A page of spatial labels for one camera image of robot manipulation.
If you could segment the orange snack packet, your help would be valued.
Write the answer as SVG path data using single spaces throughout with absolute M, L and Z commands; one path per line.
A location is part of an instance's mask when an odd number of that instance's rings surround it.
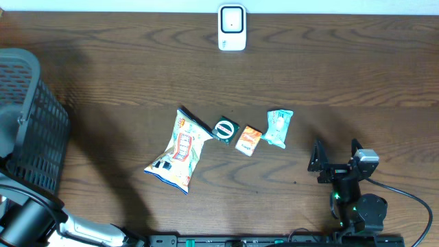
M 252 156 L 260 139 L 262 133 L 250 126 L 246 126 L 237 140 L 235 149 L 246 156 Z

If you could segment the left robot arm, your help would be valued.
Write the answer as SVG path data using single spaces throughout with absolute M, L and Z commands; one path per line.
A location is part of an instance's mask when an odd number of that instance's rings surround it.
M 96 224 L 64 210 L 51 193 L 13 176 L 11 140 L 1 140 L 2 246 L 322 246 L 321 236 L 292 233 L 289 237 L 142 237 L 114 225 Z

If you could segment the yellow chips bag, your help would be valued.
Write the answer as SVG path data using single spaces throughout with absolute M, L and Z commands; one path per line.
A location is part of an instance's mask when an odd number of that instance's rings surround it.
M 165 151 L 147 165 L 144 172 L 188 194 L 204 143 L 212 138 L 205 127 L 179 108 Z

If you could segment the mint green wipes packet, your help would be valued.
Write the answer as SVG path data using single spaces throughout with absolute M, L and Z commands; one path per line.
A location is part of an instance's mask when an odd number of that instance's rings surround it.
M 261 138 L 270 145 L 285 149 L 285 138 L 293 115 L 294 112 L 292 110 L 280 109 L 268 111 L 268 129 Z

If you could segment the dark green round-logo packet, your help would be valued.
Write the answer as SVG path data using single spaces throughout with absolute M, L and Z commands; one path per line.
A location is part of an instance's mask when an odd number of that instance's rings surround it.
M 225 116 L 221 116 L 219 121 L 215 124 L 212 129 L 213 137 L 218 141 L 229 145 L 231 141 L 234 139 L 235 135 L 238 133 L 240 127 L 239 125 L 230 120 Z

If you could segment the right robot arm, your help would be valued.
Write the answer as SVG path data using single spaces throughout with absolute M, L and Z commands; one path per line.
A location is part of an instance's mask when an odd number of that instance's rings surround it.
M 347 163 L 330 163 L 322 142 L 315 141 L 308 170 L 319 173 L 319 183 L 332 185 L 331 214 L 341 226 L 335 233 L 338 241 L 383 230 L 387 201 L 375 194 L 363 194 L 359 186 L 361 181 L 370 178 L 378 164 L 378 154 L 363 148 L 357 139 L 351 141 L 351 157 Z

